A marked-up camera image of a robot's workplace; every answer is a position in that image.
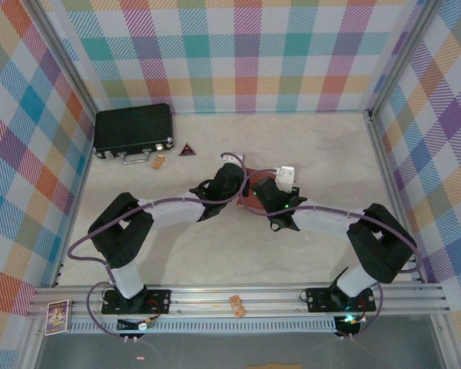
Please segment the pink paper box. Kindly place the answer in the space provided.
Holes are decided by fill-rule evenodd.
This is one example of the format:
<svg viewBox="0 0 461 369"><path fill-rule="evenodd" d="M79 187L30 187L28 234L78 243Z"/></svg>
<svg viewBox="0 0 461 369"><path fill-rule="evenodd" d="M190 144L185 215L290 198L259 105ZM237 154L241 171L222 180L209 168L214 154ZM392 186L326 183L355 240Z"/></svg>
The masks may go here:
<svg viewBox="0 0 461 369"><path fill-rule="evenodd" d="M272 213L284 208L284 195L275 183L276 168L267 170L247 169L249 191L238 198L237 204L266 213Z"/></svg>

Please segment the black carrying case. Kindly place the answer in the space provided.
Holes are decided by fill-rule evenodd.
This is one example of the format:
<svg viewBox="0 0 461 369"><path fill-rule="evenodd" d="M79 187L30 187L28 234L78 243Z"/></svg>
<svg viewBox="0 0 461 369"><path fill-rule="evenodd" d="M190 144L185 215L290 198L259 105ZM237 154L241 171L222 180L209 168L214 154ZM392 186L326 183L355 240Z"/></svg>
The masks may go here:
<svg viewBox="0 0 461 369"><path fill-rule="evenodd" d="M143 155L174 148L171 107L168 104L145 105L100 111L95 116L93 151L100 159L120 158L124 164L138 163L132 155Z"/></svg>

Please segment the colourful printed card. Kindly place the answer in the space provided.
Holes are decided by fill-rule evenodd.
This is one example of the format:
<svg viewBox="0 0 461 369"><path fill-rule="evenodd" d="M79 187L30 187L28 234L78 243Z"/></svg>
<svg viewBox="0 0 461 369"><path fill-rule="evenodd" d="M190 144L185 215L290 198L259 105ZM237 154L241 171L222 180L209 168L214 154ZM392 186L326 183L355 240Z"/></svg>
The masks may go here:
<svg viewBox="0 0 461 369"><path fill-rule="evenodd" d="M70 326L70 316L70 300L49 303L45 321L45 336L67 332Z"/></svg>

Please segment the black wiring connector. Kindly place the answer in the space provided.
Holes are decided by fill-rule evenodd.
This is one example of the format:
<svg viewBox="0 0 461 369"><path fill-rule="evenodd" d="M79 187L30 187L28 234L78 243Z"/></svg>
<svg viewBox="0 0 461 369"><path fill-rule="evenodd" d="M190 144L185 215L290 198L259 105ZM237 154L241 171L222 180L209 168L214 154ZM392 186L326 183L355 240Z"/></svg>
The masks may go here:
<svg viewBox="0 0 461 369"><path fill-rule="evenodd" d="M359 334L362 330L362 324L366 322L366 315L346 315L335 317L336 336L350 337Z"/></svg>
<svg viewBox="0 0 461 369"><path fill-rule="evenodd" d="M153 328L155 319L146 318L141 321L127 321L123 319L118 319L117 329L121 330L130 330L130 331L147 331L150 328Z"/></svg>

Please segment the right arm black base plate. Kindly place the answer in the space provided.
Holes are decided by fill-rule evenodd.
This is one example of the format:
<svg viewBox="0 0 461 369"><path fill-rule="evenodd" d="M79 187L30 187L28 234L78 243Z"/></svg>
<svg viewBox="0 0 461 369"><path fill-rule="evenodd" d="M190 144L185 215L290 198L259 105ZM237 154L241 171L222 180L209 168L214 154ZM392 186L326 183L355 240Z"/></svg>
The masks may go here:
<svg viewBox="0 0 461 369"><path fill-rule="evenodd" d="M349 297L339 288L308 288L305 290L307 309L310 313L374 312L376 302L371 288Z"/></svg>

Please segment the orange printed wooden block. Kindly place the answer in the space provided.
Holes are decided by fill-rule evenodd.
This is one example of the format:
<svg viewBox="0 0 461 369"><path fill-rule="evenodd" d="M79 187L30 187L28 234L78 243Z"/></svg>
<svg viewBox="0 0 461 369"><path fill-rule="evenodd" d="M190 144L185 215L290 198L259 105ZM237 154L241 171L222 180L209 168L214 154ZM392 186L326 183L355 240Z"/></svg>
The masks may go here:
<svg viewBox="0 0 461 369"><path fill-rule="evenodd" d="M229 297L229 302L235 317L240 318L246 315L242 300L238 295Z"/></svg>

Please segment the aluminium mounting rail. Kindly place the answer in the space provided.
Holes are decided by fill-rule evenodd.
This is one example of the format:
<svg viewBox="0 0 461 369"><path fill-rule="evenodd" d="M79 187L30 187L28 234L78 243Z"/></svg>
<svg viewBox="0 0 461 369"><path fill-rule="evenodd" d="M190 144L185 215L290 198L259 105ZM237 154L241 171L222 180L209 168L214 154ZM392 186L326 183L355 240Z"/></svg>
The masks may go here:
<svg viewBox="0 0 461 369"><path fill-rule="evenodd" d="M229 297L240 297L246 318L307 316L307 305L300 292L305 284L265 285L161 285L171 290L171 304L166 317L231 318ZM35 292L27 318L44 317L50 302L70 300L72 317L87 317L86 297L89 286L39 288ZM395 282L385 284L380 312L387 315L447 314L449 303L439 284Z"/></svg>

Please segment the aluminium frame post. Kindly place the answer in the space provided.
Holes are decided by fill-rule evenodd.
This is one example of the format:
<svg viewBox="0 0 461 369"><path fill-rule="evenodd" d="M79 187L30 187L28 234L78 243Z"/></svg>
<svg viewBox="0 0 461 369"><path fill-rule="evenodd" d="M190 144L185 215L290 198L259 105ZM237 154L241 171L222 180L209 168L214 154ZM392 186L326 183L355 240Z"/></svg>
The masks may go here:
<svg viewBox="0 0 461 369"><path fill-rule="evenodd" d="M71 83L72 89L78 95L78 98L85 107L85 110L91 117L94 117L98 112L97 106L40 1L20 1L32 18L32 21L35 23L48 47L51 49L51 53L53 54L56 62L65 73L66 78Z"/></svg>
<svg viewBox="0 0 461 369"><path fill-rule="evenodd" d="M372 117L386 104L444 0L406 0L397 16L360 107Z"/></svg>

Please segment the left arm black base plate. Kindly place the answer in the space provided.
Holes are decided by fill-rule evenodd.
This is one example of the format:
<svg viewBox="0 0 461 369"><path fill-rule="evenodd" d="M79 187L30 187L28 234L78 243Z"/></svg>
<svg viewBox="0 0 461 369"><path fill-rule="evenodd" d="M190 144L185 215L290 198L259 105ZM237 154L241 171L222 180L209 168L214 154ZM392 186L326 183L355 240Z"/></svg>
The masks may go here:
<svg viewBox="0 0 461 369"><path fill-rule="evenodd" d="M118 289L109 288L103 292L102 299L102 314L168 314L171 290L144 288L134 297L127 299Z"/></svg>

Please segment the aluminium side rail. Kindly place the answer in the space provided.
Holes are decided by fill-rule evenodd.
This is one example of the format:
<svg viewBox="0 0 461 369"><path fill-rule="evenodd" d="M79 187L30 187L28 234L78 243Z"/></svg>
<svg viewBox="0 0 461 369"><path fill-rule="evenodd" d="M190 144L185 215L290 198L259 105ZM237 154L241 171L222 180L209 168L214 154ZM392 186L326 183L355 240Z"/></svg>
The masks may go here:
<svg viewBox="0 0 461 369"><path fill-rule="evenodd" d="M380 131L375 120L370 116L368 111L363 113L364 121L366 123L366 131L370 137L371 144L373 146L373 152L376 156L376 161L379 166L380 175L383 181L383 185L388 198L388 203L393 212L393 216L398 222L408 231L408 233L415 238L413 235L412 227L408 221L408 217L403 208L400 194L397 190L396 180L394 174L390 169L390 163L386 150L382 143Z"/></svg>
<svg viewBox="0 0 461 369"><path fill-rule="evenodd" d="M70 245L72 235L74 233L75 222L78 217L79 207L81 204L81 198L85 189L85 185L88 179L88 172L91 167L93 160L93 142L95 134L95 118L96 112L91 115L92 128L89 129L90 138L85 144L85 149L82 153L84 158L84 164L81 166L81 173L78 180L74 183L74 197L71 203L71 211L64 223L63 232L61 234L60 243L57 248L52 250L54 258L51 260L51 273L46 284L49 288L54 288L58 284L58 279L61 276L62 268L65 264L66 253Z"/></svg>

